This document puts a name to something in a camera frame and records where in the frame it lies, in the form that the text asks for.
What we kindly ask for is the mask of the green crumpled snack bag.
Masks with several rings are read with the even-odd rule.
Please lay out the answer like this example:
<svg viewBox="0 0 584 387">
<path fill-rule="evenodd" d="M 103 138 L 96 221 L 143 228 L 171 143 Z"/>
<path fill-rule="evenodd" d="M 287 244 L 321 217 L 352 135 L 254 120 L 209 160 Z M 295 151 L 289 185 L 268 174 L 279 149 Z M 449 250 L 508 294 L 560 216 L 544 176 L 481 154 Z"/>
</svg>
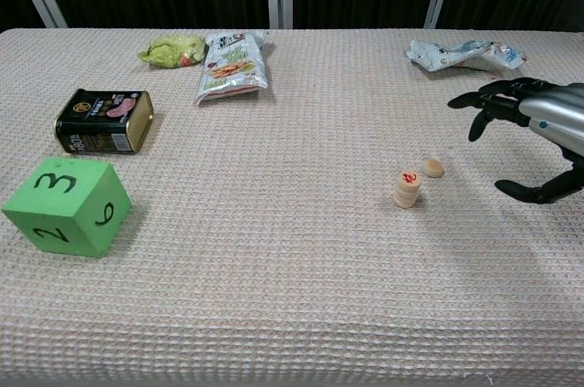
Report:
<svg viewBox="0 0 584 387">
<path fill-rule="evenodd" d="M 199 63 L 204 58 L 203 37 L 172 35 L 154 38 L 137 57 L 159 68 L 182 68 Z"/>
</svg>

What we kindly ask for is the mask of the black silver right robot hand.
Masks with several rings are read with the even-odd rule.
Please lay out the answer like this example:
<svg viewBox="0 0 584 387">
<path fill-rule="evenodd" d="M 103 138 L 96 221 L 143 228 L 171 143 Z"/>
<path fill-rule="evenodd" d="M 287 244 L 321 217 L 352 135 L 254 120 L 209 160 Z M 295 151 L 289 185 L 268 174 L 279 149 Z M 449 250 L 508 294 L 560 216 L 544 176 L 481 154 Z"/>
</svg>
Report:
<svg viewBox="0 0 584 387">
<path fill-rule="evenodd" d="M 493 120 L 527 127 L 556 144 L 572 168 L 538 187 L 498 180 L 502 193 L 527 204 L 553 204 L 584 189 L 584 83 L 557 85 L 535 78 L 489 83 L 448 102 L 451 109 L 479 110 L 468 140 L 477 141 Z"/>
</svg>

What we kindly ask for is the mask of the green foam numbered die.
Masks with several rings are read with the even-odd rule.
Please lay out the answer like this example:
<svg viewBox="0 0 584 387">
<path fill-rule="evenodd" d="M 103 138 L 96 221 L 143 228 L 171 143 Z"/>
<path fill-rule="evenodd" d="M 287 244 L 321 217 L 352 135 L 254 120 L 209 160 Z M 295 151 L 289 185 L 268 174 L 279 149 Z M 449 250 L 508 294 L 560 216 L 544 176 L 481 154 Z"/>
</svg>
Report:
<svg viewBox="0 0 584 387">
<path fill-rule="evenodd" d="M 49 157 L 2 206 L 38 249 L 103 257 L 131 208 L 108 162 Z"/>
</svg>

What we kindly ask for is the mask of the white snack stick bag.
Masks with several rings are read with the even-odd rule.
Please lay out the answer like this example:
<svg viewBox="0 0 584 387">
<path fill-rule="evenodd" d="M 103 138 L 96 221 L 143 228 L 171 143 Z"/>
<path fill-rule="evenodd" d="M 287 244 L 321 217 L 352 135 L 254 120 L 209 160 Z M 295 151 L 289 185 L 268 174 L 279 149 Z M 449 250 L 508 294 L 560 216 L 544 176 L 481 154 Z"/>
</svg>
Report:
<svg viewBox="0 0 584 387">
<path fill-rule="evenodd" d="M 268 87 L 262 53 L 267 30 L 211 34 L 204 59 L 204 71 L 194 104 L 229 98 Z"/>
</svg>

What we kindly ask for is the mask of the crumpled white blue wrapper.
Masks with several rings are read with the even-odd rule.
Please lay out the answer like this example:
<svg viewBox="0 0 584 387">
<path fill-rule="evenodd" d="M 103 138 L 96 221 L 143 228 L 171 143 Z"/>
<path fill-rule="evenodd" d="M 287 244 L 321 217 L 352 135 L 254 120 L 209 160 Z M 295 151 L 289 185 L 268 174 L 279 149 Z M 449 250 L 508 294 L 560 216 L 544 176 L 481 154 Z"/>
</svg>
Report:
<svg viewBox="0 0 584 387">
<path fill-rule="evenodd" d="M 527 56 L 507 44 L 493 41 L 466 41 L 448 47 L 437 43 L 412 40 L 404 51 L 412 63 L 428 72 L 447 68 L 471 68 L 476 70 L 516 69 Z"/>
</svg>

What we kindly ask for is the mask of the beige waffle weave tablecloth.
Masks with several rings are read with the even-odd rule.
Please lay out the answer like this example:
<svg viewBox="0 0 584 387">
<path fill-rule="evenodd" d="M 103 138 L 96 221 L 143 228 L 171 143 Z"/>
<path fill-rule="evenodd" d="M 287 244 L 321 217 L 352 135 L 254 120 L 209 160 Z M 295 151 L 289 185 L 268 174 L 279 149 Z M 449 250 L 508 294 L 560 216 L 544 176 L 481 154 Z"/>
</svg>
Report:
<svg viewBox="0 0 584 387">
<path fill-rule="evenodd" d="M 62 154 L 75 89 L 154 106 L 142 150 L 105 156 L 132 201 L 106 256 L 43 253 L 0 214 L 0 387 L 584 387 L 584 192 L 532 205 L 495 188 L 568 162 L 506 121 L 469 142 L 475 111 L 447 103 L 495 74 L 403 54 L 502 41 L 523 75 L 569 84 L 584 33 L 275 30 L 268 89 L 199 106 L 200 67 L 138 59 L 155 37 L 0 34 L 0 205 Z"/>
</svg>

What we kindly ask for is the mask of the black gold luncheon meat tin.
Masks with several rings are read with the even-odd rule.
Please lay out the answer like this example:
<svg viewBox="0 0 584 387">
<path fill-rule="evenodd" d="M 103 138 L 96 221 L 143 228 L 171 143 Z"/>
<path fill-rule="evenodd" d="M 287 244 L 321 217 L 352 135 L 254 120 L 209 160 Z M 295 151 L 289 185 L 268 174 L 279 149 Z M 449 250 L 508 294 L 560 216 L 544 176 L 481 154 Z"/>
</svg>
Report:
<svg viewBox="0 0 584 387">
<path fill-rule="evenodd" d="M 153 122 L 146 90 L 76 89 L 59 112 L 54 133 L 65 152 L 134 154 Z"/>
</svg>

